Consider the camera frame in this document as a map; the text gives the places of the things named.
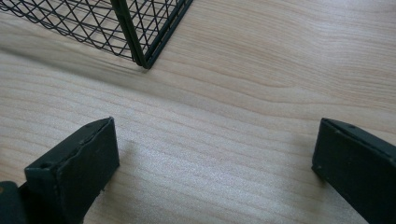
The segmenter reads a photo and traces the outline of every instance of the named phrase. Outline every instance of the basket leg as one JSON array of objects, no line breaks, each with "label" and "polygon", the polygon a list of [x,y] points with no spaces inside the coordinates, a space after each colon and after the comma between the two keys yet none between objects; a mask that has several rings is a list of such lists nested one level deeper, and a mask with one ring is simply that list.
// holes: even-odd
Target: basket leg
[{"label": "basket leg", "polygon": [[120,23],[122,32],[125,35],[125,39],[132,52],[132,57],[137,65],[143,66],[149,69],[149,65],[146,61],[145,55],[143,54],[142,47],[140,46],[139,39],[137,37],[134,24],[132,23],[132,17],[128,10],[128,5],[125,0],[111,0],[111,5],[117,15],[117,19]]}]

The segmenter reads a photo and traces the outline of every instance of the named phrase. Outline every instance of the wood grain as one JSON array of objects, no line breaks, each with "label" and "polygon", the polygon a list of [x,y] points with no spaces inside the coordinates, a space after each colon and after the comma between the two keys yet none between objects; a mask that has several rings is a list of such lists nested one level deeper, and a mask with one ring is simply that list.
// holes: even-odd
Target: wood grain
[{"label": "wood grain", "polygon": [[195,0],[147,71],[0,14],[0,180],[113,116],[85,223],[365,223],[310,170],[320,118],[396,144],[393,1]]}]

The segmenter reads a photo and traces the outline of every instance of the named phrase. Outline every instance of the wire basket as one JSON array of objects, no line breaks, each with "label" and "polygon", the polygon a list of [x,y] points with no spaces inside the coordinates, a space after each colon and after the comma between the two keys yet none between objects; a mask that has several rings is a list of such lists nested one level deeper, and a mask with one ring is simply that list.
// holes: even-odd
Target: wire basket
[{"label": "wire basket", "polygon": [[0,9],[150,68],[192,0],[0,0]]}]

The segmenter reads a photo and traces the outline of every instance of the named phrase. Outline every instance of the wire mesh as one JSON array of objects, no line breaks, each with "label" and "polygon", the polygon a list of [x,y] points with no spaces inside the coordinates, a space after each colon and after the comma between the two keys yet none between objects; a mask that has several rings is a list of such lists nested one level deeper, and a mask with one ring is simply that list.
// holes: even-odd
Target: wire mesh
[{"label": "wire mesh", "polygon": [[[78,42],[123,58],[144,60],[151,66],[177,26],[178,17],[182,17],[191,2],[127,0],[124,5],[128,7],[127,17],[132,22],[132,31],[120,25],[119,12],[110,0],[0,0],[0,9],[40,23]],[[128,39],[129,34],[125,34],[128,32],[134,32],[138,43]],[[136,59],[138,53],[132,51],[140,51],[144,58]]]}]

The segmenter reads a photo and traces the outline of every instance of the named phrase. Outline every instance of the wooden table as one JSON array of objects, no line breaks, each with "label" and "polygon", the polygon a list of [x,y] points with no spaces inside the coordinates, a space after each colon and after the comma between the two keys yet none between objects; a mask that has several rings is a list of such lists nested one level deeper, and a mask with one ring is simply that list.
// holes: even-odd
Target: wooden table
[{"label": "wooden table", "polygon": [[311,158],[323,117],[396,144],[394,1],[195,0],[149,71],[0,22],[0,181],[112,116],[85,223],[365,223]]}]

